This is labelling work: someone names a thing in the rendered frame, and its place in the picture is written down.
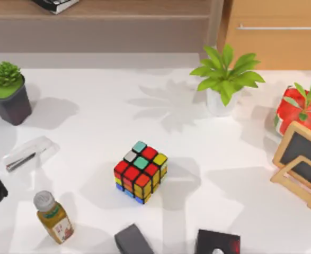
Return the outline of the colourful puzzle cube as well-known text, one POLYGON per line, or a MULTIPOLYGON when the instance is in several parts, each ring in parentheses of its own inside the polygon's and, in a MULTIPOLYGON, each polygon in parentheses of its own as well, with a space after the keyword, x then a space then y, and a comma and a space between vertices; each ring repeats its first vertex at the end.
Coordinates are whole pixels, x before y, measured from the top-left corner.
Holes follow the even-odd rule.
POLYGON ((168 157, 137 141, 114 167, 115 186, 139 204, 146 204, 168 170, 168 157))

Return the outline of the leafy plant in white pot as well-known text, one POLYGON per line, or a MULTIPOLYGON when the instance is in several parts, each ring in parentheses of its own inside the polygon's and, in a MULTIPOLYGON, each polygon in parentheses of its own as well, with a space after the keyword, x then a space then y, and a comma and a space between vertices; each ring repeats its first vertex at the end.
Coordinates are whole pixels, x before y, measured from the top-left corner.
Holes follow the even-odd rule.
POLYGON ((212 46, 204 46, 207 58, 194 68, 191 76, 202 78, 197 91, 206 91, 206 106, 213 116, 229 116, 244 88, 258 88, 265 83, 255 71, 260 63, 256 53, 245 53, 234 59, 234 49, 225 45, 221 52, 212 46))

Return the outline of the wooden open shelf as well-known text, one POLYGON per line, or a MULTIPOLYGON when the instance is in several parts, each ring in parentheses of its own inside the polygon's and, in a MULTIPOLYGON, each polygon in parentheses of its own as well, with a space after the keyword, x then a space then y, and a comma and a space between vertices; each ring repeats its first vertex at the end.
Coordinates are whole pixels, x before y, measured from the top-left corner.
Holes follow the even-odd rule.
POLYGON ((52 14, 0 0, 0 53, 198 52, 216 43, 224 0, 79 0, 52 14))

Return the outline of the dark grey box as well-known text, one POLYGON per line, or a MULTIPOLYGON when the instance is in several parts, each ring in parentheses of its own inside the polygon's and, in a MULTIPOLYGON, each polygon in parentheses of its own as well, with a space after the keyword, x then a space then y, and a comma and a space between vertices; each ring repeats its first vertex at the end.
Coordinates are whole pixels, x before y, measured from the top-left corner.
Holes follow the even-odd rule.
POLYGON ((155 254, 139 228, 132 224, 114 235, 120 254, 155 254))

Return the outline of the black and red box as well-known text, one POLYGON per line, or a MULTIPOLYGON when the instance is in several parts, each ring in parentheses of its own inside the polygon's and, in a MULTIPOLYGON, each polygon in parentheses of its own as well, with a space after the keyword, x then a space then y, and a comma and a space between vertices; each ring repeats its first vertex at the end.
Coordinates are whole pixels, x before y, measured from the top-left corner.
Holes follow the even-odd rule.
POLYGON ((239 235, 199 229, 194 254, 240 254, 239 235))

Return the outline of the yellow juice bottle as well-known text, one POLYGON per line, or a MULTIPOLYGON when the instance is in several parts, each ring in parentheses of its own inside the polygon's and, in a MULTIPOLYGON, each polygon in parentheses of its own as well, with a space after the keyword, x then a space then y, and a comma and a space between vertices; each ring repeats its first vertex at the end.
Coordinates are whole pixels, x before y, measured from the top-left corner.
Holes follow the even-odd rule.
POLYGON ((38 219, 58 244, 64 243, 73 235, 74 229, 65 209, 55 200, 51 192, 47 190, 37 192, 33 203, 37 209, 38 219))

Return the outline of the plant in red pot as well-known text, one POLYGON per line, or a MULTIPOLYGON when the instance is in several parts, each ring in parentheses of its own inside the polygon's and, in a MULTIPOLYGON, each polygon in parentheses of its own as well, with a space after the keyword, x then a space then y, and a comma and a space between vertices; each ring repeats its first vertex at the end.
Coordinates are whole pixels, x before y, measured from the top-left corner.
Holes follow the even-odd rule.
POLYGON ((283 136, 293 121, 311 130, 311 86, 306 90, 301 84, 294 83, 285 90, 276 110, 274 127, 283 136))

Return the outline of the wooden cupboard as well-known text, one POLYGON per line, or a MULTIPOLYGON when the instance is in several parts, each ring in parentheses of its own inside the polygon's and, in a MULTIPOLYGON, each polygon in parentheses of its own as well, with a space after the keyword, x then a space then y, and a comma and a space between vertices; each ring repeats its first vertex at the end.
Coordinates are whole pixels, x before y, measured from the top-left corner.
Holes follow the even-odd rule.
POLYGON ((311 27, 311 0, 223 0, 216 46, 235 58, 256 53, 261 70, 311 70, 311 31, 248 31, 244 26, 311 27))

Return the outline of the wooden framed blackboard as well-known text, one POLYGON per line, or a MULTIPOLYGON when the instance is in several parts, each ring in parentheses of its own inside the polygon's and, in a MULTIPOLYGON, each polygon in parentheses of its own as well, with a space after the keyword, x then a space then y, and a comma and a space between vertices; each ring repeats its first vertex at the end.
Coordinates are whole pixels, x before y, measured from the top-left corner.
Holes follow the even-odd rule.
POLYGON ((311 130, 291 122, 272 162, 278 171, 270 181, 299 196, 311 209, 311 130))

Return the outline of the succulent in dark grey pot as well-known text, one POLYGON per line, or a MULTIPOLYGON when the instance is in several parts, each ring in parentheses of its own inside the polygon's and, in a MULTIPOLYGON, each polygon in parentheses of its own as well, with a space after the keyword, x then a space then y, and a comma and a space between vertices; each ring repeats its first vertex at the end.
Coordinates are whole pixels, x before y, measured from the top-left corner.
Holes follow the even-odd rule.
POLYGON ((21 68, 8 61, 0 62, 0 117, 17 126, 32 114, 21 68))

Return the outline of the black and white book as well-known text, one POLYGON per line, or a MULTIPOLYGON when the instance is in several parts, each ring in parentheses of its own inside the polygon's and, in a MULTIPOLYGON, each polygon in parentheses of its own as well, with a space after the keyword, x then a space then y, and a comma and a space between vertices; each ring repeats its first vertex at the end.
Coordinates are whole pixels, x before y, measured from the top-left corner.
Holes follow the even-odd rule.
POLYGON ((35 4, 53 14, 59 14, 77 4, 79 0, 32 0, 35 4))

